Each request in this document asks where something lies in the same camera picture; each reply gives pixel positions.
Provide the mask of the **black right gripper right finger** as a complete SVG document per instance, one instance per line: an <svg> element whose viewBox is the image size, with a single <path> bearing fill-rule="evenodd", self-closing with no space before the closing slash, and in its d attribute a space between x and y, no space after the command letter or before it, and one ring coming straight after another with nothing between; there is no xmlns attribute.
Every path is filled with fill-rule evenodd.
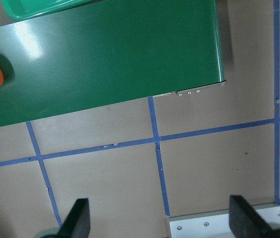
<svg viewBox="0 0 280 238"><path fill-rule="evenodd" d="M280 238L280 226L268 224L241 195L229 197L229 227L236 238Z"/></svg>

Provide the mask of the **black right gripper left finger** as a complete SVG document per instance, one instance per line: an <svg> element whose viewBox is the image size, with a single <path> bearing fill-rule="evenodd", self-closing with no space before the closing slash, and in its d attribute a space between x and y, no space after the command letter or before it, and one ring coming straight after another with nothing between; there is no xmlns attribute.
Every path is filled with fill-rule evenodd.
<svg viewBox="0 0 280 238"><path fill-rule="evenodd" d="M75 201L56 237L87 238L90 234L90 229L89 199L79 198Z"/></svg>

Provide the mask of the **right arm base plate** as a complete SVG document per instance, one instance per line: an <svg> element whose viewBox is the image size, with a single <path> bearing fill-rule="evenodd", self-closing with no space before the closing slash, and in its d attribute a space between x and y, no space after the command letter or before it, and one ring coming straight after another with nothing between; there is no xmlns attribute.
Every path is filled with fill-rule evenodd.
<svg viewBox="0 0 280 238"><path fill-rule="evenodd" d="M280 225L280 204L260 204L253 208L267 223ZM228 218L228 210L169 217L168 237L232 238Z"/></svg>

